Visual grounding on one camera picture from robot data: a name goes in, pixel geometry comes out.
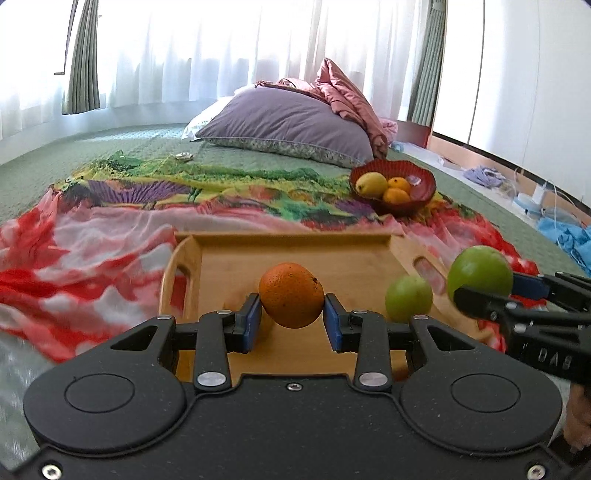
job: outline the screw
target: screw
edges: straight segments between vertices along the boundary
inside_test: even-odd
[[[61,469],[51,463],[44,465],[41,469],[41,473],[47,478],[47,480],[59,480],[61,478]]]
[[[226,376],[220,372],[204,372],[197,377],[197,383],[204,387],[219,387],[226,382]]]
[[[288,383],[286,388],[290,392],[301,392],[304,387],[301,383]]]
[[[381,387],[388,382],[388,377],[380,372],[367,372],[359,376],[359,383],[365,387]]]
[[[527,480],[542,480],[546,476],[544,465],[534,465],[527,472]]]

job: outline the purple pillow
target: purple pillow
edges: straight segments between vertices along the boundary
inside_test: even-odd
[[[354,168],[373,160],[365,131],[301,93],[257,87],[236,95],[197,134],[201,140]]]

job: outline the purple cloth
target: purple cloth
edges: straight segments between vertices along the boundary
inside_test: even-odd
[[[483,187],[487,187],[489,189],[493,187],[500,187],[506,180],[506,178],[495,168],[488,168],[482,166],[466,170],[464,172],[464,177],[466,177],[470,181],[473,181],[474,183],[477,183],[478,185],[482,185]]]

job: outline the blue gripper pad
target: blue gripper pad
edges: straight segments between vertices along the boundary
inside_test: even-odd
[[[343,335],[340,332],[339,314],[333,303],[329,300],[328,295],[324,297],[322,318],[324,320],[324,328],[326,329],[326,335],[329,338],[330,346],[335,352],[340,351]]]
[[[539,277],[513,274],[513,295],[531,300],[546,299],[550,294],[550,287]]]
[[[258,333],[259,325],[261,324],[261,313],[262,313],[262,304],[261,298],[259,295],[251,294],[251,297],[246,301],[246,304],[243,306],[243,309],[247,308],[248,310],[244,312],[246,315],[246,328],[244,331],[244,352],[250,352],[255,345],[256,341],[256,334]]]

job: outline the green curtain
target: green curtain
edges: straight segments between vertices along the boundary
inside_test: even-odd
[[[100,107],[96,66],[98,19],[99,0],[85,0],[74,41],[70,81],[61,109],[63,115],[88,112]]]
[[[421,63],[408,109],[408,120],[419,125],[430,127],[433,122],[444,38],[445,0],[433,0],[427,18]]]

